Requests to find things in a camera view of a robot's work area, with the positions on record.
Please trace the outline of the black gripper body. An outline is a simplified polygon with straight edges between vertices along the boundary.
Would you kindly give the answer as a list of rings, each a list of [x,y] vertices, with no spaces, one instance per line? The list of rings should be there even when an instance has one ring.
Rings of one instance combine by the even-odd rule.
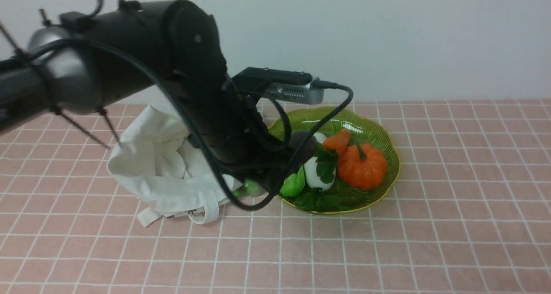
[[[232,80],[215,85],[168,80],[164,88],[216,174],[228,174],[240,182],[250,179],[277,194],[283,181],[316,151],[312,135],[291,131],[286,113],[281,113],[283,138],[270,135],[256,110],[262,94],[241,90]]]

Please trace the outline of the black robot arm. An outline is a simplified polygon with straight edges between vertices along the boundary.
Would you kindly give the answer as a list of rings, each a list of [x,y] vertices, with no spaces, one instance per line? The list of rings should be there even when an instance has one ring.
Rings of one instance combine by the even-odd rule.
[[[194,3],[146,2],[59,20],[1,61],[2,134],[45,113],[106,115],[110,104],[156,85],[217,180],[228,174],[278,193],[315,154],[306,132],[270,135],[250,92],[232,85],[214,17]]]

